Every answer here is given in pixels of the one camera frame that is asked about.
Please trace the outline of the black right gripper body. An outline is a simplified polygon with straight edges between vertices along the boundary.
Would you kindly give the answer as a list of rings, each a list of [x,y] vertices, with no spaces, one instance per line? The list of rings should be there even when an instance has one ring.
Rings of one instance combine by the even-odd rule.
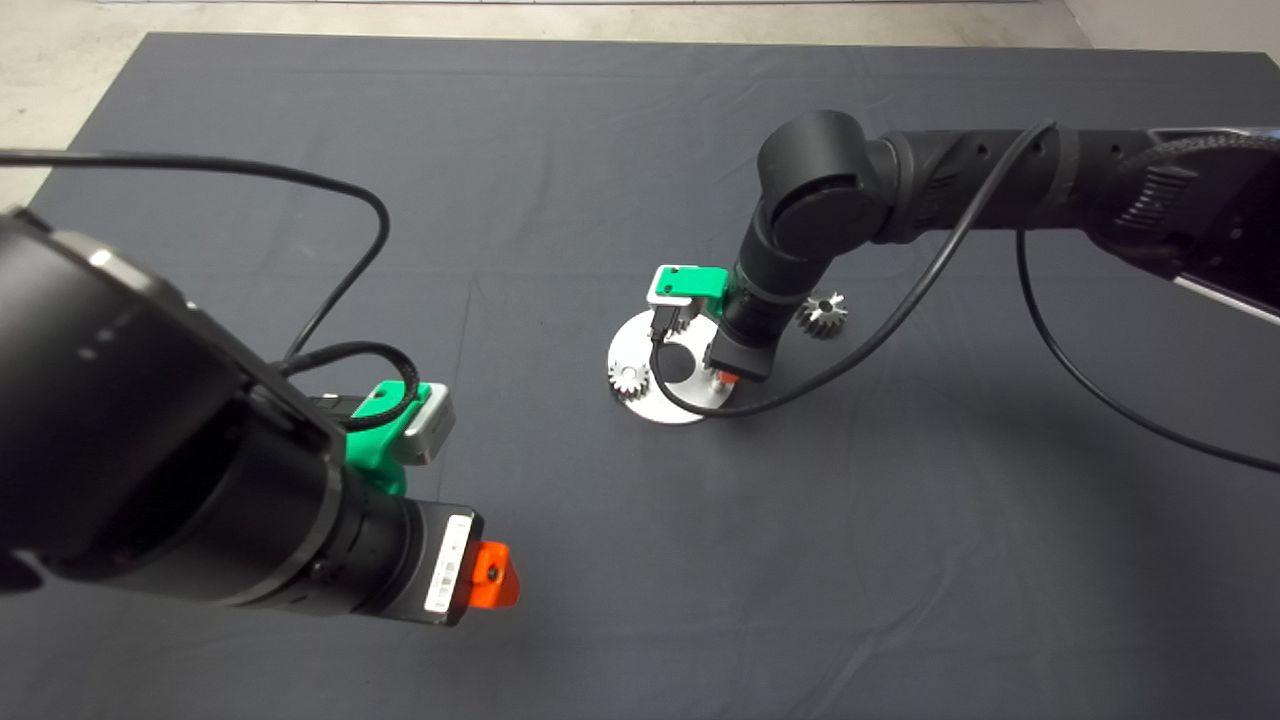
[[[731,375],[768,380],[774,369],[776,343],[751,345],[730,334],[716,334],[704,352],[704,363]]]

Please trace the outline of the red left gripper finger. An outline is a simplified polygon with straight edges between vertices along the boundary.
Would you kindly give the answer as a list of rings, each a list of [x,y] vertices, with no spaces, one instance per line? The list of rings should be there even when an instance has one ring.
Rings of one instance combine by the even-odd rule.
[[[492,541],[480,542],[470,583],[471,609],[498,610],[516,606],[521,584],[509,546]]]

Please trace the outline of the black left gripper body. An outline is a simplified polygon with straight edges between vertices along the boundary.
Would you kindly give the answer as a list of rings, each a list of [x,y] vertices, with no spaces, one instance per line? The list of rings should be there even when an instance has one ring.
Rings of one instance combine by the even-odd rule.
[[[411,500],[410,546],[396,579],[396,619],[454,626],[467,612],[484,518],[475,509]]]

